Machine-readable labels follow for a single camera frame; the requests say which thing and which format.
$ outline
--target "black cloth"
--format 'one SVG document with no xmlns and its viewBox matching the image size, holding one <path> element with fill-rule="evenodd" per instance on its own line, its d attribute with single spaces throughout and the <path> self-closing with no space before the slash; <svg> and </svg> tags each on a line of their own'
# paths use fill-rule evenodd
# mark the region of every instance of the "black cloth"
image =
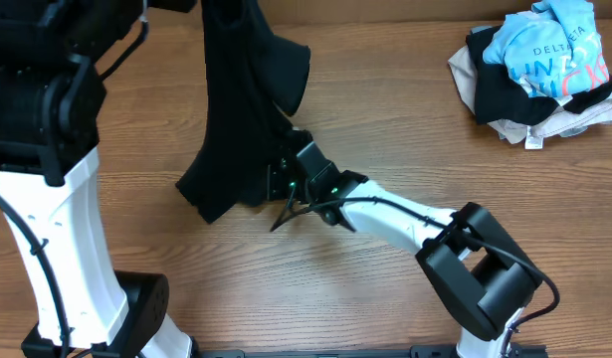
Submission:
<svg viewBox="0 0 612 358">
<path fill-rule="evenodd" d="M 478 70 L 474 111 L 476 123 L 487 124 L 498 119 L 537 125 L 549 118 L 559 107 L 551 97 L 529 98 L 524 89 L 512 81 L 505 65 L 489 65 L 483 61 L 483 52 L 492 42 L 500 26 L 483 30 L 467 37 L 470 57 Z M 612 76 L 608 83 L 588 92 L 573 95 L 564 109 L 580 114 L 588 107 L 606 99 L 612 92 Z"/>
<path fill-rule="evenodd" d="M 204 144 L 177 183 L 212 223 L 236 202 L 262 204 L 264 175 L 293 128 L 310 51 L 276 37 L 257 0 L 202 0 L 208 121 Z"/>
</svg>

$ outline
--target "light blue fabric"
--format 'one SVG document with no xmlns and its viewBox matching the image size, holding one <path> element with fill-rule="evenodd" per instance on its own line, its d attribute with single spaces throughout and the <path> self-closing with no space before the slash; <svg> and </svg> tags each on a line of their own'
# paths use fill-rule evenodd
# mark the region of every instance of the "light blue fabric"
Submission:
<svg viewBox="0 0 612 358">
<path fill-rule="evenodd" d="M 562 97 L 608 82 L 600 39 L 593 4 L 544 0 L 531 11 L 507 15 L 483 60 L 506 65 L 531 97 Z"/>
</svg>

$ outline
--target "folded clothes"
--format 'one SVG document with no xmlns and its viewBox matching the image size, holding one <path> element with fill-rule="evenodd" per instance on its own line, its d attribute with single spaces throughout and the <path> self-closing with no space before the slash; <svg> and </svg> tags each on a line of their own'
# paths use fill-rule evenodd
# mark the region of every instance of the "folded clothes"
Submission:
<svg viewBox="0 0 612 358">
<path fill-rule="evenodd" d="M 529 98 L 520 85 L 508 76 L 504 65 L 490 65 L 483 60 L 483 52 L 500 27 L 493 27 L 467 36 L 467 46 L 478 79 L 474 98 L 474 112 L 478 124 L 500 118 L 525 125 L 537 125 L 549 118 L 560 103 L 554 98 Z M 580 114 L 586 108 L 606 99 L 612 92 L 612 76 L 604 86 L 589 92 L 574 94 L 564 105 L 566 111 Z"/>
<path fill-rule="evenodd" d="M 477 70 L 471 60 L 468 47 L 459 50 L 450 60 L 449 65 L 454 75 L 456 87 L 465 105 L 476 114 L 476 88 Z M 600 90 L 600 95 L 606 93 L 606 87 Z M 546 138 L 553 135 L 571 136 L 583 132 L 588 126 L 593 124 L 612 123 L 612 88 L 608 95 L 602 100 L 596 101 L 597 96 L 593 95 L 589 101 L 585 95 L 575 98 L 569 106 L 576 109 L 582 105 L 588 105 L 579 114 L 566 110 L 565 107 L 558 107 L 543 122 L 531 127 L 531 136 Z M 497 118 L 489 123 L 493 129 L 505 137 L 511 144 L 523 141 L 528 132 L 528 125 L 516 123 L 508 119 Z"/>
<path fill-rule="evenodd" d="M 609 81 L 593 4 L 585 0 L 545 0 L 507 15 L 483 58 L 507 66 L 530 97 L 563 97 Z"/>
</svg>

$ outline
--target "beige cloth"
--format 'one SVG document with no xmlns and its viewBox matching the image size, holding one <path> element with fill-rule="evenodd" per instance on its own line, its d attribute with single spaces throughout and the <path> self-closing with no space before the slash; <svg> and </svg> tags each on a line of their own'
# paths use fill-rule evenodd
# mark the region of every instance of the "beige cloth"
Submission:
<svg viewBox="0 0 612 358">
<path fill-rule="evenodd" d="M 461 99 L 474 112 L 478 73 L 469 56 L 467 46 L 460 49 L 449 59 L 449 66 L 452 69 L 452 75 L 454 75 L 454 81 L 456 81 Z M 532 126 L 531 135 L 538 138 L 553 135 L 572 136 L 583 132 L 589 125 L 598 123 L 612 123 L 612 93 L 608 98 L 587 108 L 581 114 L 571 113 L 564 110 L 563 107 L 559 107 L 545 121 Z M 526 138 L 527 126 L 524 124 L 499 118 L 499 120 L 489 123 L 489 126 L 511 144 L 520 143 Z"/>
</svg>

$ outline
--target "black fabric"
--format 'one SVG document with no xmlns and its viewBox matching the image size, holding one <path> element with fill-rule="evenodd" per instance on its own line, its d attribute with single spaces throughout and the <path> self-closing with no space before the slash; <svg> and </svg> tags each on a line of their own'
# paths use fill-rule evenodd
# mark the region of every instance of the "black fabric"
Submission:
<svg viewBox="0 0 612 358">
<path fill-rule="evenodd" d="M 612 76 L 609 81 L 595 89 L 573 95 L 573 100 L 564 105 L 564 110 L 580 114 L 587 108 L 598 104 L 612 93 Z"/>
<path fill-rule="evenodd" d="M 281 110 L 292 114 L 301 103 L 310 51 L 276 37 L 257 0 L 201 4 L 208 121 L 177 188 L 212 223 L 237 201 L 263 202 L 265 169 L 293 128 Z"/>
<path fill-rule="evenodd" d="M 467 37 L 470 56 L 478 70 L 474 101 L 476 123 L 510 119 L 526 125 L 539 124 L 559 107 L 557 101 L 551 97 L 529 98 L 524 89 L 509 78 L 505 65 L 488 65 L 483 61 L 483 51 L 499 29 L 497 26 Z"/>
</svg>

